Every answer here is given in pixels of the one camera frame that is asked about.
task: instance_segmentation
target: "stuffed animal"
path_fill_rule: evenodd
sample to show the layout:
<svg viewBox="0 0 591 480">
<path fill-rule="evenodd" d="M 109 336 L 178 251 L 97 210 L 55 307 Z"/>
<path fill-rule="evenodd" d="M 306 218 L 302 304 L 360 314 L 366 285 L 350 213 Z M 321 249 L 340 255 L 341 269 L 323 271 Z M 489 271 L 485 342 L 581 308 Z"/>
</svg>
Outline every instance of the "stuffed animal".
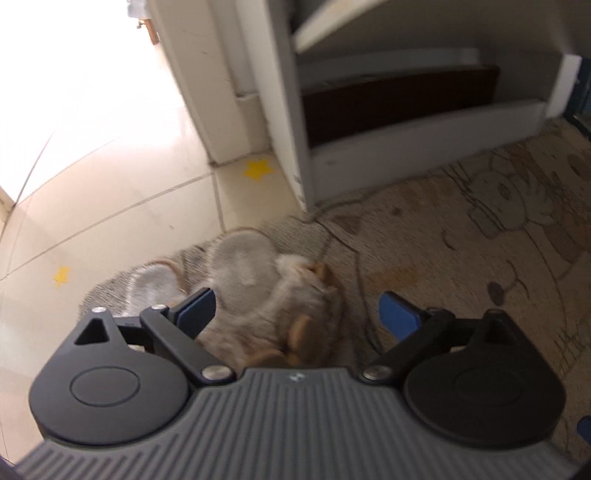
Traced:
<svg viewBox="0 0 591 480">
<path fill-rule="evenodd" d="M 335 349 L 352 350 L 343 345 L 349 343 L 343 300 L 326 265 L 280 254 L 259 231 L 241 229 L 211 244 L 207 271 L 205 283 L 189 288 L 169 260 L 137 269 L 126 314 L 154 303 L 172 306 L 189 290 L 212 288 L 216 314 L 196 342 L 238 373 L 245 367 L 328 366 Z"/>
</svg>

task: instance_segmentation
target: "gray ribbed panel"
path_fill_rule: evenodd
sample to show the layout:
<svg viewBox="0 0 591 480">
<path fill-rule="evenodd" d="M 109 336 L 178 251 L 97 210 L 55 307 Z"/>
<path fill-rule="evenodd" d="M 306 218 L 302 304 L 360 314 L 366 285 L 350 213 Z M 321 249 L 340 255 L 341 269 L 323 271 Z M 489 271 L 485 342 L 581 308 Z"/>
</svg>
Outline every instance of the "gray ribbed panel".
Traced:
<svg viewBox="0 0 591 480">
<path fill-rule="evenodd" d="M 468 449 L 424 429 L 399 394 L 344 369 L 249 370 L 203 390 L 182 421 L 119 449 L 45 442 L 18 471 L 27 480 L 565 480 L 577 466 L 548 443 Z"/>
</svg>

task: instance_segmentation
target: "white logo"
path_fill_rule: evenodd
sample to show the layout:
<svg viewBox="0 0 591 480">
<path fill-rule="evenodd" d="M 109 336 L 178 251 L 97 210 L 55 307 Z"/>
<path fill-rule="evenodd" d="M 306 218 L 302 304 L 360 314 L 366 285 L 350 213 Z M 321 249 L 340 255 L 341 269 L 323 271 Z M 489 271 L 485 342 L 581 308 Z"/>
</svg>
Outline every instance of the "white logo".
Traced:
<svg viewBox="0 0 591 480">
<path fill-rule="evenodd" d="M 299 383 L 299 382 L 301 382 L 301 381 L 302 381 L 303 379 L 305 379 L 305 378 L 306 378 L 306 376 L 305 376 L 303 373 L 300 373 L 300 372 L 298 372 L 298 373 L 296 373 L 296 374 L 291 374 L 291 375 L 289 376 L 289 379 L 290 379 L 292 382 L 295 382 L 295 383 Z"/>
</svg>

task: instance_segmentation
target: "yellow star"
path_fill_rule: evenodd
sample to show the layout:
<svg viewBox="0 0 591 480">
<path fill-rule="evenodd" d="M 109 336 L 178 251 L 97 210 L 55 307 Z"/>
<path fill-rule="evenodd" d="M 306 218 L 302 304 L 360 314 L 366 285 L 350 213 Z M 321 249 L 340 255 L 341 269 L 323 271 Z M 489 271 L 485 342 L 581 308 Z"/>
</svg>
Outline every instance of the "yellow star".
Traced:
<svg viewBox="0 0 591 480">
<path fill-rule="evenodd" d="M 70 267 L 60 267 L 57 270 L 57 275 L 53 277 L 53 280 L 56 282 L 56 288 L 60 288 L 63 283 L 68 283 L 68 272 L 70 270 Z"/>
<path fill-rule="evenodd" d="M 248 168 L 244 172 L 244 176 L 259 181 L 261 177 L 268 173 L 273 173 L 273 169 L 269 166 L 269 161 L 263 158 L 248 162 Z"/>
</svg>

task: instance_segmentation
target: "carpet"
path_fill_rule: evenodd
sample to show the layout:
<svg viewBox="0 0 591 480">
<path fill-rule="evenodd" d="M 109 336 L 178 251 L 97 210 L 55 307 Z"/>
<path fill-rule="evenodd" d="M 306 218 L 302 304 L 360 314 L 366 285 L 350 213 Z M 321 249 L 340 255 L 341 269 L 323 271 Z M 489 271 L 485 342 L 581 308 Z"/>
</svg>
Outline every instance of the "carpet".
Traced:
<svg viewBox="0 0 591 480">
<path fill-rule="evenodd" d="M 330 265 L 358 326 L 359 365 L 395 343 L 377 327 L 385 290 L 459 317 L 505 309 L 565 385 L 552 441 L 575 460 L 591 457 L 576 433 L 591 414 L 591 144 L 574 127 L 550 121 L 538 137 L 260 230 L 281 252 Z M 206 249 L 170 257 L 191 285 L 207 276 Z M 122 312 L 130 275 L 96 286 L 81 314 L 96 305 Z"/>
</svg>

